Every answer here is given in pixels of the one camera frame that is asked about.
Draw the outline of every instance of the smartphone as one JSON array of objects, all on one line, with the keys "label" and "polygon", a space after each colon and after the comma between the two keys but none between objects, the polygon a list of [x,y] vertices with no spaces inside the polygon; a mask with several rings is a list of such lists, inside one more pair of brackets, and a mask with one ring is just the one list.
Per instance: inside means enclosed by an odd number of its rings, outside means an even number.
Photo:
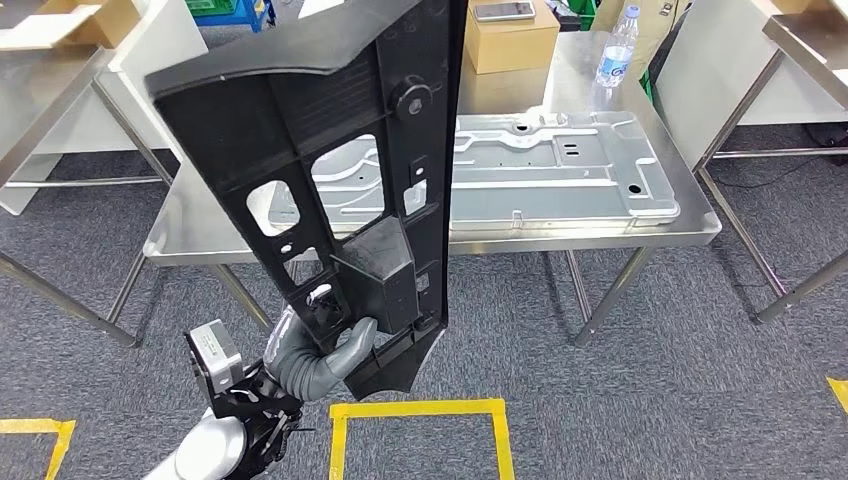
[{"label": "smartphone", "polygon": [[499,22],[502,20],[523,20],[536,16],[533,2],[489,3],[474,7],[474,17],[478,22]]}]

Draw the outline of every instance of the stamped metal panel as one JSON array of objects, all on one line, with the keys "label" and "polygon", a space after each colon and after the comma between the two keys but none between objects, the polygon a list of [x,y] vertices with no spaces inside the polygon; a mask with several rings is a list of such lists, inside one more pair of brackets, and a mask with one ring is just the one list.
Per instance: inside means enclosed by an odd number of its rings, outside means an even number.
[{"label": "stamped metal panel", "polygon": [[[452,230],[640,227],[674,221],[680,207],[632,113],[465,115],[454,147]],[[362,136],[322,156],[313,180],[333,231],[343,236],[383,210],[379,155]],[[276,188],[268,214],[297,221],[291,192]],[[426,188],[406,192],[408,210]]]}]

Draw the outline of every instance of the gray carpet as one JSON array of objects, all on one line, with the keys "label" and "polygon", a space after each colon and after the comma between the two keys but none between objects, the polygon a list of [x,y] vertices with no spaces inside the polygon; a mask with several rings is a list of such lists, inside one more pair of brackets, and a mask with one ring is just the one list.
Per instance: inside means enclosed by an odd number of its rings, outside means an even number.
[{"label": "gray carpet", "polygon": [[[797,127],[742,129],[728,147],[803,143]],[[808,159],[714,162],[726,183],[773,179]],[[55,178],[147,172],[130,153],[68,155]],[[848,247],[848,170],[814,159],[774,184],[724,189],[781,276],[795,283]],[[165,195],[161,185],[42,190],[0,214],[0,249],[98,311],[108,309]],[[629,251],[580,252],[597,303]],[[451,327],[411,395],[502,397],[517,478],[829,478],[848,471],[848,415],[825,376],[848,379],[848,285],[841,277],[777,322],[728,229],[709,247],[662,249],[586,349],[560,252],[451,259]],[[236,273],[269,312],[282,306],[257,265]],[[262,332],[202,267],[149,266],[121,325],[127,350],[0,277],[0,418],[75,419],[60,479],[140,478],[204,402],[181,333],[221,318],[247,358]],[[327,478],[327,407],[309,405],[289,456],[267,478]],[[43,478],[54,435],[0,435],[4,478]],[[350,422],[345,478],[497,478],[485,417]]]}]

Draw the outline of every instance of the bottle label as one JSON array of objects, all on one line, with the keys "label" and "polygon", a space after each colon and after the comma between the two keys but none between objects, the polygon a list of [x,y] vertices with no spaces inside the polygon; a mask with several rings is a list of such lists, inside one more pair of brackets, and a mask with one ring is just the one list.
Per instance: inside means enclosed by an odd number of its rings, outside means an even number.
[{"label": "bottle label", "polygon": [[609,57],[604,57],[601,63],[601,72],[604,75],[620,77],[627,71],[627,66],[630,65],[630,60],[614,60]]}]

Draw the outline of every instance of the cardboard box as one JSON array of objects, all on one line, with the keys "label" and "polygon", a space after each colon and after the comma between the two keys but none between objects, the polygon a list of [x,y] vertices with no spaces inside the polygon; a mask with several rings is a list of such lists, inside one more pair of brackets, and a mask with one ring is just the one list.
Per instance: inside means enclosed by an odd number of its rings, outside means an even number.
[{"label": "cardboard box", "polygon": [[772,0],[772,4],[783,13],[835,10],[831,0]]},{"label": "cardboard box", "polygon": [[70,13],[79,5],[101,5],[100,10],[63,40],[63,44],[115,48],[139,21],[132,0],[47,0],[39,14]]},{"label": "cardboard box", "polygon": [[470,0],[465,21],[465,48],[477,73],[549,67],[559,21],[545,0],[533,0],[535,18],[478,22],[474,7],[503,0]]}]

